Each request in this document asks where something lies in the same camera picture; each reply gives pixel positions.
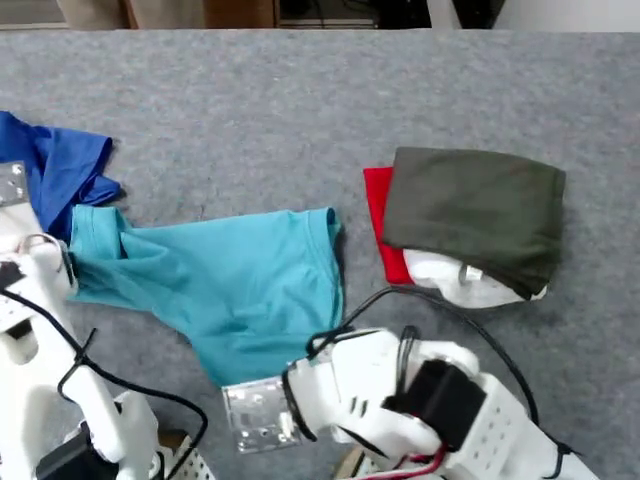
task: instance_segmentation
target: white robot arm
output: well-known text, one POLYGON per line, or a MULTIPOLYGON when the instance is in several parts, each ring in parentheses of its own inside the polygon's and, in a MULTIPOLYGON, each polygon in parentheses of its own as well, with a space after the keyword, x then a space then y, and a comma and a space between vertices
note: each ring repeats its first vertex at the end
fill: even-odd
POLYGON ((385 472, 367 479, 597 480, 575 454, 559 453, 472 352, 416 341, 398 355, 404 348, 387 330, 361 330, 295 362, 282 380, 301 432, 313 440, 331 428, 336 441, 360 444, 385 472), (415 455, 435 457, 425 466, 415 455))
MULTIPOLYGON (((193 464, 198 455, 191 439, 174 437, 176 448, 159 445, 158 422, 145 396, 126 391, 114 399, 101 377, 192 409, 203 421, 198 440, 206 415, 182 397, 123 381, 85 356, 88 344, 78 344, 64 313, 63 302, 77 287, 66 247, 42 233, 28 202, 24 167, 8 167, 11 180, 0 182, 0 478, 186 475, 184 462, 193 464), (84 421, 48 452, 43 428, 60 396, 82 410, 84 421)), ((213 479, 208 467, 201 473, 213 479)))
MULTIPOLYGON (((75 338, 62 314, 62 301, 75 288, 62 247, 44 235, 27 239, 39 243, 29 247, 28 253, 18 248, 0 256, 2 288, 43 307, 75 338)), ((63 386, 64 395, 82 409, 86 423, 63 450, 49 454, 44 450, 42 428, 48 407, 58 399, 58 384, 74 366, 76 356, 42 315, 0 297, 2 478, 62 478, 65 468, 72 468, 72 472, 87 468, 90 472, 92 459, 104 466, 100 470, 105 476, 96 478, 149 478, 159 446, 157 420, 146 399, 126 392, 114 401, 104 381, 86 366, 78 367, 63 386), (65 455, 82 460, 65 467, 65 455)))

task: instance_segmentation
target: white cloth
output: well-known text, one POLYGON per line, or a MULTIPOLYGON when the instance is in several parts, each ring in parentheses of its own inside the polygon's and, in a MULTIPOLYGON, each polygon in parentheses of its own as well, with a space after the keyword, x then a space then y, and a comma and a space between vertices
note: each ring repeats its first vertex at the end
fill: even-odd
MULTIPOLYGON (((506 285, 455 258, 419 250, 403 250, 403 255, 416 285, 437 288, 444 298, 460 307, 489 308, 524 301, 506 285)), ((539 300, 546 293, 544 287, 531 300, 539 300)))

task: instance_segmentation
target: folded green cloth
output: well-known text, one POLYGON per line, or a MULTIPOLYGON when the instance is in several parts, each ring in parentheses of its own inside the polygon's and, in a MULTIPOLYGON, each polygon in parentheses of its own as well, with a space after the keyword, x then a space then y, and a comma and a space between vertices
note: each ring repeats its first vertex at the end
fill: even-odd
POLYGON ((134 228, 73 209, 75 300, 154 313, 189 338, 218 385, 281 373, 342 319, 332 208, 134 228))
POLYGON ((528 299, 560 261, 565 177, 516 155, 398 148, 383 241, 457 258, 528 299))

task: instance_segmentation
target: red cloth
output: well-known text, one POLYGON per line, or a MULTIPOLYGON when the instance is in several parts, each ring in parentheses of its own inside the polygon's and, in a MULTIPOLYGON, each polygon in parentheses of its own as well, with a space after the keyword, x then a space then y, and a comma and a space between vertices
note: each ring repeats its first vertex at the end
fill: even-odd
POLYGON ((407 284, 413 283, 407 265, 404 263, 401 248, 393 248, 382 243, 382 231, 384 228, 384 209, 387 205, 387 195, 391 186, 393 167, 365 168, 364 184, 369 202, 371 224, 376 237, 378 250, 384 264, 384 273, 389 283, 407 284))

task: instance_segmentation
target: gray felt surface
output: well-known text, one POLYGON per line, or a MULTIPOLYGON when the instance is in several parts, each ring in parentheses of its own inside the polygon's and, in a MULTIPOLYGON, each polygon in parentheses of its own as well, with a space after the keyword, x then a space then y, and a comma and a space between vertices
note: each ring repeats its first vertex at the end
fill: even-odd
MULTIPOLYGON (((477 313, 520 363, 544 426, 603 479, 640 478, 640 36, 507 32, 114 32, 0 36, 0 105, 119 140, 108 173, 137 225, 333 205, 346 225, 348 309, 384 285, 361 169, 399 145, 483 148, 565 169, 564 261, 543 301, 477 313)), ((239 456, 218 389, 151 315, 70 306, 105 367, 202 404, 221 479, 323 479, 328 440, 239 456)), ((363 324, 473 333, 407 298, 363 324)), ((160 420, 194 429, 178 407, 160 420)), ((52 417, 59 431, 66 415, 52 417)))

